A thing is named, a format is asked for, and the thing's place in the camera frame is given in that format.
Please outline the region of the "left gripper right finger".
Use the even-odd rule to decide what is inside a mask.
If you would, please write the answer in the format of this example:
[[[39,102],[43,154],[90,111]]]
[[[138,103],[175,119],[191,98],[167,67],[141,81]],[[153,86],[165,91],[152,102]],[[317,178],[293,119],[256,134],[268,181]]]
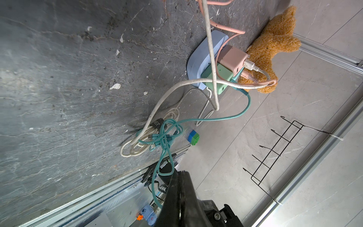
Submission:
[[[180,187],[180,227],[211,227],[197,199],[191,176],[187,171],[178,173]]]

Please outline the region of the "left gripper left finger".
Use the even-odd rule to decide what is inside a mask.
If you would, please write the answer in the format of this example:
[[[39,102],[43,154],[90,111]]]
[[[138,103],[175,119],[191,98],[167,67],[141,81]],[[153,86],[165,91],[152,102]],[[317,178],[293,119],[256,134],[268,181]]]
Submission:
[[[176,171],[169,183],[166,198],[155,227],[178,227],[181,211],[181,182]]]

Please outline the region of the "teal charger plug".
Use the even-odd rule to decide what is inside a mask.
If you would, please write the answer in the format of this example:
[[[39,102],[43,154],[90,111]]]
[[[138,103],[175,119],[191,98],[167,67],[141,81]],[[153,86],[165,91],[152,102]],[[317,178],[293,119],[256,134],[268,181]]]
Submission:
[[[238,83],[239,77],[240,77],[241,73],[243,72],[243,70],[244,70],[244,67],[242,67],[242,69],[239,70],[238,73],[231,78],[230,82]]]

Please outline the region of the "green charger plug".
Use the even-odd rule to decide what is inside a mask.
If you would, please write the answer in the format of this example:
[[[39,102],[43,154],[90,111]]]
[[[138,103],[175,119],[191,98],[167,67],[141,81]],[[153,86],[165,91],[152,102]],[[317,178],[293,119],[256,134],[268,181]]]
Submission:
[[[217,79],[220,80],[224,79],[226,81],[230,81],[233,78],[233,72],[220,63],[216,64],[216,72],[218,73],[216,75]],[[205,69],[205,71],[201,74],[201,78],[213,79],[211,66],[208,66]],[[216,84],[217,94],[218,95],[222,94],[227,87],[228,85],[217,83]]]

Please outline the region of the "pink charger plug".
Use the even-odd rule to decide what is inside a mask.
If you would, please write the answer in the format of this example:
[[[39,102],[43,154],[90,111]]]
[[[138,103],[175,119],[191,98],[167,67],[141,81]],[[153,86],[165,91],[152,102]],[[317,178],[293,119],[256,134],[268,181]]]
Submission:
[[[229,69],[235,76],[243,68],[248,57],[249,55],[244,51],[227,44],[221,50],[217,62]]]

